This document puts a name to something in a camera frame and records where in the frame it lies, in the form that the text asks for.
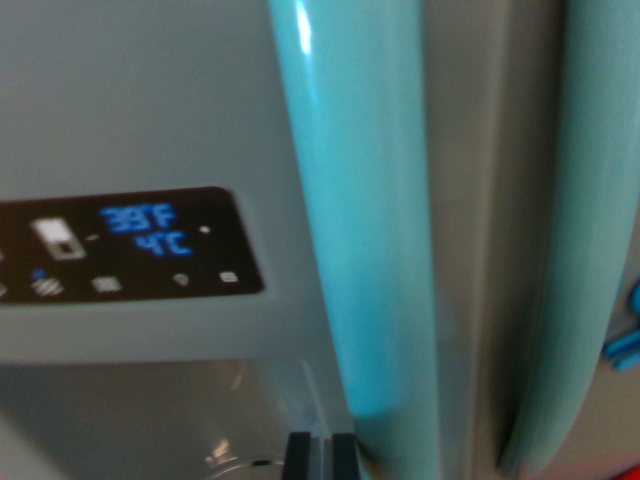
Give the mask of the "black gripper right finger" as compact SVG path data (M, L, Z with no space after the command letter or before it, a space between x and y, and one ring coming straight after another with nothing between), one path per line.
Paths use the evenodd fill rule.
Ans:
M359 480L357 444L351 433L332 436L332 475L334 480Z

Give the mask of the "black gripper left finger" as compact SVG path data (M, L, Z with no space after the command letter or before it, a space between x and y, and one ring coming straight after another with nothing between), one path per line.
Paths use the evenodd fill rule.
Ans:
M282 480L307 480L311 455L310 432L291 432L288 437Z

